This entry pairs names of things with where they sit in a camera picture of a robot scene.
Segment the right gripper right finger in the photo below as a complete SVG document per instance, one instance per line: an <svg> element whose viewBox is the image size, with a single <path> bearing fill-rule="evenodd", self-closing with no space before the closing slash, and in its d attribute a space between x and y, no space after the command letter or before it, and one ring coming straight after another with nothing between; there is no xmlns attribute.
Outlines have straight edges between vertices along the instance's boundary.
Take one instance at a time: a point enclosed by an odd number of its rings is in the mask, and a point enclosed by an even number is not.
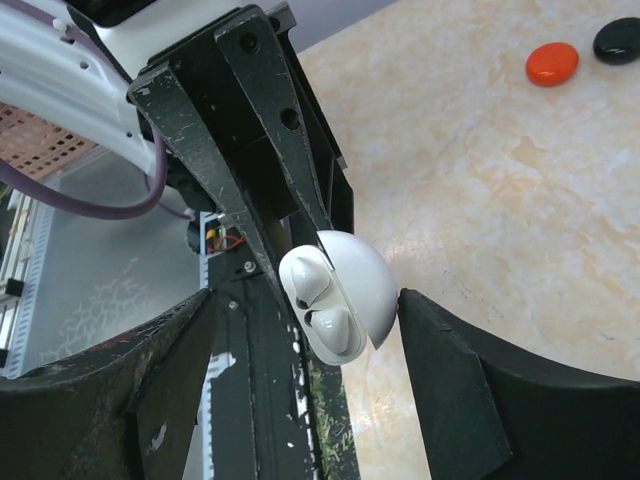
<svg viewBox="0 0 640 480"><path fill-rule="evenodd" d="M531 353L416 290L398 316L432 478L638 478L638 382Z"/></svg>

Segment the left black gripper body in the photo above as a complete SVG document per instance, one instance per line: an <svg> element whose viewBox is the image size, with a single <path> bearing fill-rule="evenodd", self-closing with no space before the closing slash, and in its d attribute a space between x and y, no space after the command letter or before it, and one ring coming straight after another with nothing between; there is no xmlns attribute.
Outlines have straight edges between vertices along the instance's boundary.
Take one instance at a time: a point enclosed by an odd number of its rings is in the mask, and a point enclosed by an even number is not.
<svg viewBox="0 0 640 480"><path fill-rule="evenodd" d="M301 245L317 245L317 233L323 230L312 230L303 218L284 180L274 147L216 43L215 33L234 17L265 17L269 20L300 103L313 171L331 221L328 230L350 231L353 226L353 193L343 174L340 148L291 44L289 34L296 19L289 4L280 3L271 9L258 5L233 8L155 54L134 80L151 68L171 69L205 121L218 148L231 159L233 170L246 181L248 189L259 198L259 203L272 212L284 227L286 239L290 241L286 250ZM239 233L181 161L169 151L216 210Z"/></svg>

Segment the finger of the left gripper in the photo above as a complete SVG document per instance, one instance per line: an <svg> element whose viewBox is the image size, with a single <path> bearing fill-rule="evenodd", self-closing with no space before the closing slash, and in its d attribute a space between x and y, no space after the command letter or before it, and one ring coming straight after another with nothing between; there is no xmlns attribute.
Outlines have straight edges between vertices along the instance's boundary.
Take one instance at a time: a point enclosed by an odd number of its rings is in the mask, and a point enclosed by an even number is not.
<svg viewBox="0 0 640 480"><path fill-rule="evenodd" d="M274 147L303 218L314 231L330 229L294 82L269 20L234 17L215 40Z"/></svg>
<svg viewBox="0 0 640 480"><path fill-rule="evenodd" d="M290 241L277 217L259 203L232 161L218 148L205 121L169 68L143 71L129 87L129 97L206 194L242 234L285 313L277 266Z"/></svg>

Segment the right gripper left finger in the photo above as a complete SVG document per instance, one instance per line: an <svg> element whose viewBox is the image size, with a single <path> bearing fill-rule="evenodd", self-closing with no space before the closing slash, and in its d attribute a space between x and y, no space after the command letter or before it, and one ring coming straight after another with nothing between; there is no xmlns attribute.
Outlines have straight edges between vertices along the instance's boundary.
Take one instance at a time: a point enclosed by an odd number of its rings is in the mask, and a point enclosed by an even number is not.
<svg viewBox="0 0 640 480"><path fill-rule="evenodd" d="M2 478L182 478L215 309L215 293L202 289L144 324L2 379Z"/></svg>

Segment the white earbud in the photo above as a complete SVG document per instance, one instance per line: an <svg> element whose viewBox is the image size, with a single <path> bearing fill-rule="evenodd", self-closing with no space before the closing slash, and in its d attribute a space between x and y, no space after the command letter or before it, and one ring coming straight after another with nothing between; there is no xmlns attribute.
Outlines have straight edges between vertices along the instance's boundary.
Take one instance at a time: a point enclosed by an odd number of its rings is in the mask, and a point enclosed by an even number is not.
<svg viewBox="0 0 640 480"><path fill-rule="evenodd" d="M310 307L331 283L329 275L322 267L301 257L292 260L290 274L296 301L303 308Z"/></svg>
<svg viewBox="0 0 640 480"><path fill-rule="evenodd" d="M343 355L349 347L350 317L342 307L310 310L304 316L312 346L323 355Z"/></svg>

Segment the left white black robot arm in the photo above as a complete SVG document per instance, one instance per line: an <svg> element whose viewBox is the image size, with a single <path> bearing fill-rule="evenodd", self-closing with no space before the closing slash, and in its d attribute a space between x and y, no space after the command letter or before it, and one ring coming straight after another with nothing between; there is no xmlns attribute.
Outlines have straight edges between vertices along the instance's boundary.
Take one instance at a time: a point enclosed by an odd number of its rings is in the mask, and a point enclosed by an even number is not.
<svg viewBox="0 0 640 480"><path fill-rule="evenodd" d="M289 39L288 5L5 1L1 99L150 169L221 211L277 302L292 248L353 226L342 154Z"/></svg>

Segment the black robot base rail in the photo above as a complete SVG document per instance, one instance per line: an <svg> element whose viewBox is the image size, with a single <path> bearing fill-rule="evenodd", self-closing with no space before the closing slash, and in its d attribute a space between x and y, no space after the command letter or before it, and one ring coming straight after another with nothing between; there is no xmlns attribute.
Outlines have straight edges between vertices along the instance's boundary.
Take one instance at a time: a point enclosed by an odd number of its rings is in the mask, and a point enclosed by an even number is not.
<svg viewBox="0 0 640 480"><path fill-rule="evenodd" d="M357 479L341 371L312 357L240 234L202 212L188 230L217 295L196 446L202 479Z"/></svg>

